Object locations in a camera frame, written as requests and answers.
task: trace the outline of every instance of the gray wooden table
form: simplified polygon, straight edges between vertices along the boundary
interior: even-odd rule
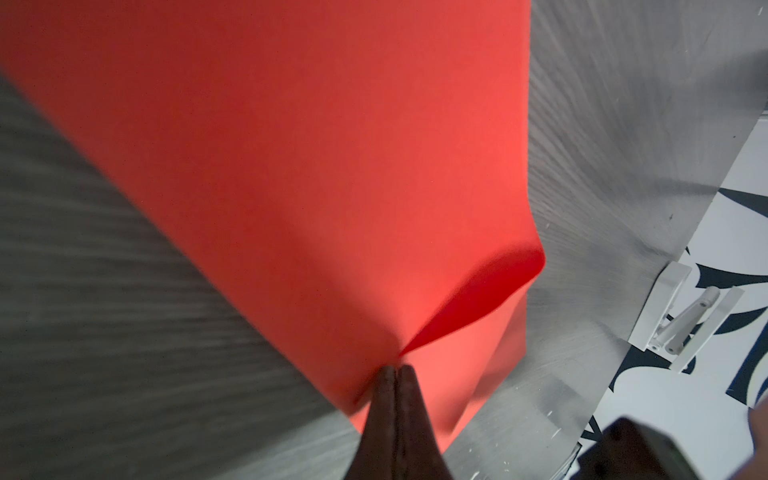
[[[528,355],[446,452],[547,479],[763,110],[747,0],[534,0]],[[0,476],[341,478],[346,419],[0,81]]]

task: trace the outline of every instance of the folded red paper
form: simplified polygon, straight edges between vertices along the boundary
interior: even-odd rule
[[[544,265],[528,30],[528,0],[11,0],[0,65],[358,429],[413,364],[445,450]]]

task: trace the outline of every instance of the white bracket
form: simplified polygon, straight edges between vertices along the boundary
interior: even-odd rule
[[[677,356],[670,365],[670,370],[678,373],[685,369],[707,340],[720,328],[744,294],[741,288],[732,287],[702,323],[693,339],[684,346],[685,340],[701,317],[720,297],[719,289],[714,286],[707,287],[701,296],[672,322],[661,326],[690,271],[691,268],[688,265],[678,262],[670,262],[664,268],[650,290],[650,295],[628,340],[643,351],[647,348],[655,352],[664,350],[672,356]]]

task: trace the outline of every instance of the red paper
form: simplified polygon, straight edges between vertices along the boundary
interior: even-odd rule
[[[10,0],[0,65],[355,427],[413,364],[445,450],[544,265],[528,29],[528,0]]]

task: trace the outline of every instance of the white clamp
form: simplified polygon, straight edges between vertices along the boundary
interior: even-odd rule
[[[637,318],[629,343],[645,351],[650,348],[655,352],[666,350],[677,358],[670,365],[673,372],[682,372],[699,350],[725,322],[744,294],[744,290],[732,287],[728,294],[717,304],[710,316],[702,323],[693,339],[684,346],[702,316],[720,297],[720,290],[707,287],[701,296],[666,326],[661,326],[670,311],[680,288],[688,278],[691,268],[678,262],[670,262],[656,279],[650,290],[645,305]]]

